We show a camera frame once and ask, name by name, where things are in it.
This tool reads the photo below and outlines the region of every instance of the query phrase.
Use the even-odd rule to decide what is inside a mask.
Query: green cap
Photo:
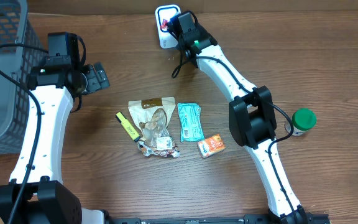
[[[292,115],[292,123],[294,127],[302,131],[310,130],[316,124],[316,115],[313,111],[302,108]]]

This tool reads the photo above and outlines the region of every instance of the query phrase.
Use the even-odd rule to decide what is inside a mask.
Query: orange box
[[[219,134],[215,134],[205,140],[199,141],[197,144],[203,158],[212,156],[226,148]]]

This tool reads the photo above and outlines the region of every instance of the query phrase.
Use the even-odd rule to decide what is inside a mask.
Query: wooden table
[[[328,213],[332,223],[358,223],[358,11],[197,16],[238,71],[266,85],[279,107],[316,113],[312,132],[278,145],[288,179],[307,211]],[[140,218],[267,212],[255,165],[230,135],[228,103],[191,65],[171,79],[179,54],[160,48],[153,15],[31,15],[30,21],[45,47],[49,32],[81,35],[87,61],[101,61],[109,76],[110,88],[84,97],[67,122],[63,179],[82,206]],[[114,115],[129,118],[130,100],[164,96],[197,102],[204,135],[221,134],[226,150],[202,159],[194,142],[183,142],[178,159],[144,157]],[[283,136],[284,118],[276,118]],[[168,130],[179,141],[177,111]],[[0,185],[16,160],[0,156]]]

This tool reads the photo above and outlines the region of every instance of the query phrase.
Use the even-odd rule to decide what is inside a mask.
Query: blue packet
[[[204,140],[201,128],[201,108],[196,103],[178,103],[181,124],[180,141]]]

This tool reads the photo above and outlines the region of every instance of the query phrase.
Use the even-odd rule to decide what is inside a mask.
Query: plastic crate
[[[7,43],[42,47],[27,20],[25,0],[0,0],[0,44]],[[31,68],[38,65],[44,55],[22,47],[0,49],[0,69],[25,83]],[[0,76],[0,154],[21,151],[28,114],[28,95]]]

